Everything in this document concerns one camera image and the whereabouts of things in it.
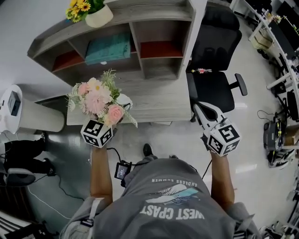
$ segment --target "tile floor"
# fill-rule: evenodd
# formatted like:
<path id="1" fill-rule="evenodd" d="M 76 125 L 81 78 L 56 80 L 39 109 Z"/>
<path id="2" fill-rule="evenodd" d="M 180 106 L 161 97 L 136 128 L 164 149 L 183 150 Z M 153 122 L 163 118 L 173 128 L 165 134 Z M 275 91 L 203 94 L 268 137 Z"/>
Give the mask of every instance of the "tile floor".
<path id="1" fill-rule="evenodd" d="M 263 149 L 264 121 L 256 115 L 258 110 L 275 112 L 278 103 L 266 85 L 274 80 L 269 64 L 248 41 L 250 28 L 240 19 L 243 37 L 239 43 L 226 75 L 230 82 L 235 80 L 234 74 L 240 73 L 247 85 L 248 96 L 242 97 L 238 89 L 234 89 L 236 109 L 227 116 L 239 127 L 243 139 L 238 150 L 229 154 L 230 170 L 235 187 L 236 202 L 244 202 L 248 211 L 255 214 L 254 221 L 258 227 L 268 225 L 277 219 L 286 219 L 292 203 L 286 200 L 292 189 L 296 162 L 283 170 L 268 168 Z M 66 110 L 59 102 L 54 108 Z M 173 122 L 170 126 L 143 123 L 138 129 L 133 125 L 120 125 L 117 135 L 110 147 L 115 147 L 121 157 L 127 161 L 137 162 L 142 158 L 142 146 L 149 142 L 158 157 L 175 154 L 180 159 L 193 165 L 203 174 L 210 161 L 209 153 L 201 142 L 202 129 L 197 123 Z M 62 187 L 70 194 L 78 197 L 89 195 L 90 158 L 89 146 L 79 134 L 80 127 L 66 127 L 62 133 L 49 135 L 49 150 L 39 159 L 49 157 L 62 177 Z M 38 135 L 19 134 L 19 139 L 38 139 Z M 114 179 L 117 155 L 109 151 L 109 163 L 113 181 L 114 199 L 120 197 L 123 188 L 120 181 Z M 211 170 L 209 169 L 205 183 L 211 186 Z M 44 178 L 30 185 L 30 190 L 62 214 L 71 217 L 80 206 L 81 201 L 67 197 L 58 188 L 58 178 Z M 49 230 L 60 231 L 67 219 L 29 196 L 38 219 L 46 220 Z"/>

